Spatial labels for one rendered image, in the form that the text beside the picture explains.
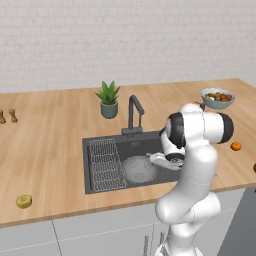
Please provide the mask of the pale blue fruit bowl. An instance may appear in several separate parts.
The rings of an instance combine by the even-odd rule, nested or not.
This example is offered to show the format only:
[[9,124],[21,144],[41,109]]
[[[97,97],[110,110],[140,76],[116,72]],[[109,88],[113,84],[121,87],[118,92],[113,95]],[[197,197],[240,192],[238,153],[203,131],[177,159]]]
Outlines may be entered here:
[[[205,94],[215,94],[216,98],[215,101],[209,100],[205,97]],[[221,102],[220,101],[220,94],[231,94],[232,95],[232,100],[227,101],[227,102]],[[203,99],[203,102],[205,105],[209,108],[216,109],[216,110],[221,110],[225,109],[228,106],[230,106],[236,99],[236,96],[232,93],[229,92],[228,90],[220,89],[220,88],[206,88],[201,91],[201,97]]]

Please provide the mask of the green plant in grey pot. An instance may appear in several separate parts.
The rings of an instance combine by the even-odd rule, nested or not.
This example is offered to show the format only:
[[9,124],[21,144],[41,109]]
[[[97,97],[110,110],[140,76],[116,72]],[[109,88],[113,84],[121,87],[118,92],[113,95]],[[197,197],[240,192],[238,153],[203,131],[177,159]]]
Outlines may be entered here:
[[118,92],[119,87],[115,87],[115,82],[112,81],[107,85],[105,81],[102,82],[102,89],[96,92],[96,95],[101,100],[100,110],[101,115],[106,119],[113,119],[118,113]]

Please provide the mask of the dark grey sink basin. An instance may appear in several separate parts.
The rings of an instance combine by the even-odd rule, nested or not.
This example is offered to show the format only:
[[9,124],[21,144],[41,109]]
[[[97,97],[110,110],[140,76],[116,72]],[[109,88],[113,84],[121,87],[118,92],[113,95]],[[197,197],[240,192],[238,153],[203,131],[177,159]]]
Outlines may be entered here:
[[[95,194],[101,192],[95,192],[92,187],[91,172],[90,172],[90,155],[89,155],[89,142],[98,139],[110,139],[115,140],[121,165],[124,160],[131,156],[147,156],[147,153],[162,153],[162,145],[160,141],[160,136],[158,131],[145,132],[142,134],[136,134],[132,138],[128,138],[123,135],[112,135],[105,137],[94,137],[94,138],[83,138],[83,162],[84,162],[84,183],[85,183],[85,193]],[[174,182],[179,179],[180,170],[172,171],[161,166],[155,165],[157,167],[157,177],[155,180],[146,183],[130,183],[126,180],[127,187],[123,189],[148,186],[161,184],[166,182]]]

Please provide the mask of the dark grey dishwasher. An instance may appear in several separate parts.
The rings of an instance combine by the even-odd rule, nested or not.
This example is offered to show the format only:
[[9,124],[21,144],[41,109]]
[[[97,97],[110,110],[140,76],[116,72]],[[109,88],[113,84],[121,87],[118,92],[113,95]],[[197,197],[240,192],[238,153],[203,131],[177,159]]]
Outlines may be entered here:
[[217,256],[256,256],[256,187],[245,190]]

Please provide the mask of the dark grey sink faucet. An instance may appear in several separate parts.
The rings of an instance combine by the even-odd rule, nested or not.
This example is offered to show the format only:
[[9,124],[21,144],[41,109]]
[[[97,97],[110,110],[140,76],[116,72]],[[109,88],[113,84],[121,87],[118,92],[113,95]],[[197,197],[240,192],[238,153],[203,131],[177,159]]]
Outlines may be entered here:
[[[134,110],[137,110],[139,115],[137,127],[133,125]],[[129,98],[129,106],[128,106],[128,127],[121,129],[122,134],[127,137],[133,137],[135,134],[141,134],[143,132],[142,116],[144,115],[144,113],[145,111],[141,106],[138,98],[135,95],[131,95]]]

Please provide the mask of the yellow-green kiwi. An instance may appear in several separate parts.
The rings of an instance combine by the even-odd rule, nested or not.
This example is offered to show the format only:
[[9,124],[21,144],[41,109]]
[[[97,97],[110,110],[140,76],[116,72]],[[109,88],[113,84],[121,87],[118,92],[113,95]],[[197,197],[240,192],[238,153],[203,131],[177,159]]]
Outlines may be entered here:
[[21,195],[16,199],[16,205],[21,209],[28,208],[31,204],[32,204],[31,195]]

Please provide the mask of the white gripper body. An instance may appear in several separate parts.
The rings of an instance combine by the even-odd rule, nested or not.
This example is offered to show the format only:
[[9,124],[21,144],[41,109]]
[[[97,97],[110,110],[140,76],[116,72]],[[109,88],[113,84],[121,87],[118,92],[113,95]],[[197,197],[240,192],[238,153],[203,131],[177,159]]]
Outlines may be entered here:
[[147,156],[149,157],[152,164],[161,166],[172,171],[180,170],[183,165],[183,155],[179,153],[171,154],[170,160],[168,160],[163,153],[147,153]]

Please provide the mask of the grey perforated colander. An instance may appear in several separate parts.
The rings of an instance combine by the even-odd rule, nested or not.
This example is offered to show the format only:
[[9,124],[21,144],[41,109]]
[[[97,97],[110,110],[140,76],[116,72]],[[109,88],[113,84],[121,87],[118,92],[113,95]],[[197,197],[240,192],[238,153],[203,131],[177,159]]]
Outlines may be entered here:
[[157,167],[147,156],[131,156],[123,161],[122,169],[130,183],[151,182],[157,177]]

